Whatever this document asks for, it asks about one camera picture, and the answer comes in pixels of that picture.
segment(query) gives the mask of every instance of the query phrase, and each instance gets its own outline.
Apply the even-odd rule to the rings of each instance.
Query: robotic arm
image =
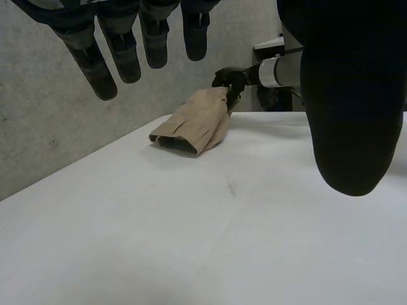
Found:
[[[222,69],[213,83],[231,86],[233,104],[245,85],[300,82],[319,171],[351,196],[368,194],[385,175],[403,124],[407,1],[382,4],[278,0],[282,23],[303,51]]]

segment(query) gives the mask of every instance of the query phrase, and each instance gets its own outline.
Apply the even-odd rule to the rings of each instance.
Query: khaki garment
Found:
[[[226,105],[228,88],[196,91],[166,122],[149,135],[159,146],[198,156],[226,136],[230,113]]]

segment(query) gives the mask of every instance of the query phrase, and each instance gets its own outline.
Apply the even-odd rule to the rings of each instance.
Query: gray wall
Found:
[[[169,62],[151,70],[134,32],[142,79],[120,82],[97,28],[96,38],[118,85],[118,96],[96,98],[64,44],[11,1],[0,2],[0,200],[85,157],[150,121],[174,111],[191,93],[210,86],[214,72],[250,66],[251,49],[278,36],[271,0],[222,0],[211,13],[209,51],[186,58],[178,8],[169,18]],[[240,110],[252,109],[250,93]]]

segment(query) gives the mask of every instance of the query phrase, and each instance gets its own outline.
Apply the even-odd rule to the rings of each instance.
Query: tan fabric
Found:
[[[215,147],[228,131],[230,114],[224,87],[196,91],[166,122],[149,135],[163,148],[198,156]]]

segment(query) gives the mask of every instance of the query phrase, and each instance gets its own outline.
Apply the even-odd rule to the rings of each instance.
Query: folded cloth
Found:
[[[228,88],[196,91],[149,139],[159,146],[198,156],[220,143],[228,131],[231,111]]]

